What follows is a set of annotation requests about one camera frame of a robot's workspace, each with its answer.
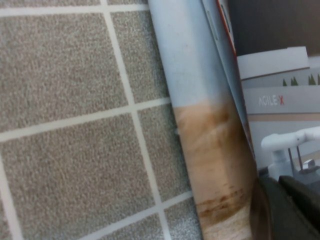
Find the desert image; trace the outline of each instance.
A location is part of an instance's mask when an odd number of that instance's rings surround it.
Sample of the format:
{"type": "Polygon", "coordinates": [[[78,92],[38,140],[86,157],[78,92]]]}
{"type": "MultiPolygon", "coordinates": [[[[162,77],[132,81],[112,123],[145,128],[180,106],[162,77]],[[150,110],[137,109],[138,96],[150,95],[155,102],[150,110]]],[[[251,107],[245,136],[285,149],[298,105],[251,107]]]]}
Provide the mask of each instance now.
{"type": "Polygon", "coordinates": [[[204,239],[250,239],[257,169],[233,100],[204,100],[174,114],[204,239]]]}

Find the black object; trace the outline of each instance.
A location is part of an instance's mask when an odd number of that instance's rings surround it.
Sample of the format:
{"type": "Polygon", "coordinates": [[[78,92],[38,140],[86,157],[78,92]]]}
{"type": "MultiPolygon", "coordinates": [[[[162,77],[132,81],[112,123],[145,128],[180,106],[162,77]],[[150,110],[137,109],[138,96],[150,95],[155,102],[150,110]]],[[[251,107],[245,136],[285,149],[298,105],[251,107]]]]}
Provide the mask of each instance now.
{"type": "Polygon", "coordinates": [[[228,0],[237,56],[306,46],[320,54],[319,0],[228,0]]]}
{"type": "Polygon", "coordinates": [[[290,176],[260,177],[250,209],[253,240],[320,240],[320,195],[290,176]]]}

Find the dark background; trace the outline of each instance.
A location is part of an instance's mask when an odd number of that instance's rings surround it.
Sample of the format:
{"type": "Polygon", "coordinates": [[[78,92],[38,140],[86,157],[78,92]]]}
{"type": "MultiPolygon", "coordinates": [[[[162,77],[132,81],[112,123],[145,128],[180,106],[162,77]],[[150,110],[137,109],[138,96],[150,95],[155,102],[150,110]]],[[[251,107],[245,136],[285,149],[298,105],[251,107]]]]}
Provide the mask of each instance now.
{"type": "Polygon", "coordinates": [[[238,56],[306,46],[320,55],[320,0],[229,0],[238,56]]]}

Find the tiled carpet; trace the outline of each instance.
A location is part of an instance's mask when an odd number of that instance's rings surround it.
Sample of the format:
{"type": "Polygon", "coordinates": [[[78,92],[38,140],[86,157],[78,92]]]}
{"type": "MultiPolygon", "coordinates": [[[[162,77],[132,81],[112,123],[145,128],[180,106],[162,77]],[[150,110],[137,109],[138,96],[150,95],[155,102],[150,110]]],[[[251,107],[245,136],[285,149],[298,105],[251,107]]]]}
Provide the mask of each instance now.
{"type": "Polygon", "coordinates": [[[147,0],[0,0],[0,36],[0,239],[201,239],[147,0]]]}

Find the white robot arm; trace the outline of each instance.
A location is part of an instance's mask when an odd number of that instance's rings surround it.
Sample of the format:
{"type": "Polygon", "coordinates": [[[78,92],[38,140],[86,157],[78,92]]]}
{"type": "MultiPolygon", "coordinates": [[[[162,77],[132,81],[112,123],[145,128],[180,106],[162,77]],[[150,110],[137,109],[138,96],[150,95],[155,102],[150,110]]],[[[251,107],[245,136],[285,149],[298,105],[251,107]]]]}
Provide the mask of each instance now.
{"type": "Polygon", "coordinates": [[[314,140],[320,140],[320,126],[284,134],[271,134],[262,139],[261,147],[263,150],[274,152],[297,147],[305,142],[314,140]]]}
{"type": "Polygon", "coordinates": [[[269,176],[278,180],[280,175],[292,176],[295,174],[296,169],[294,168],[290,150],[293,147],[297,148],[300,169],[303,170],[299,145],[314,140],[320,140],[320,126],[284,134],[274,133],[264,137],[261,141],[261,147],[263,150],[271,152],[273,160],[273,164],[268,166],[269,176]],[[285,150],[288,150],[291,162],[287,160],[285,150]]]}

